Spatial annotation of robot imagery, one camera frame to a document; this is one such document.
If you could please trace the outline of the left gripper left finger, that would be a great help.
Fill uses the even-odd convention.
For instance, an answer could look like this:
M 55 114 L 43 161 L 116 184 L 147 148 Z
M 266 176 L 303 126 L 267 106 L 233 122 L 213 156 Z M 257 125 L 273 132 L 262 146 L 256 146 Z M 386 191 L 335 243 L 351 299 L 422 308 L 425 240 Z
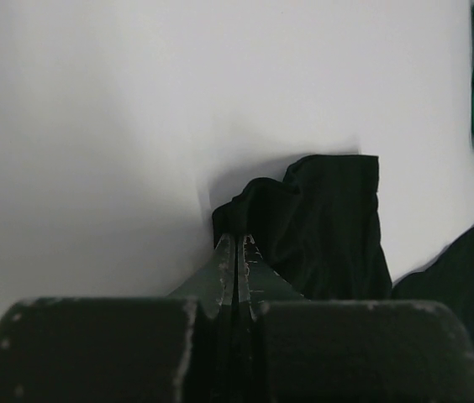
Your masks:
M 225 402 L 236 246 L 166 297 L 40 297 L 0 319 L 0 402 Z

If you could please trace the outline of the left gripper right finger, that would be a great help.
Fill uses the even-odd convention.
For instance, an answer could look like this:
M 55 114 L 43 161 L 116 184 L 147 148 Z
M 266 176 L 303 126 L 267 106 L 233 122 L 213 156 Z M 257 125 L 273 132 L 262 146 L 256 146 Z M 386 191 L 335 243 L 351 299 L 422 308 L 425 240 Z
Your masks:
M 236 244 L 247 402 L 474 402 L 474 347 L 432 301 L 310 301 Z

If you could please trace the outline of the black t-shirt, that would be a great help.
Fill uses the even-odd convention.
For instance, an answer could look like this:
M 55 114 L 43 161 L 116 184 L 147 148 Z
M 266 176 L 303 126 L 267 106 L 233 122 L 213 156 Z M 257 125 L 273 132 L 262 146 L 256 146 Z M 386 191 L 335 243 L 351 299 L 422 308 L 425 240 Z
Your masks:
M 393 282 L 381 246 L 379 160 L 310 155 L 281 181 L 256 178 L 213 211 L 213 235 L 250 235 L 309 299 L 427 300 L 448 306 L 474 345 L 474 226 L 428 268 Z

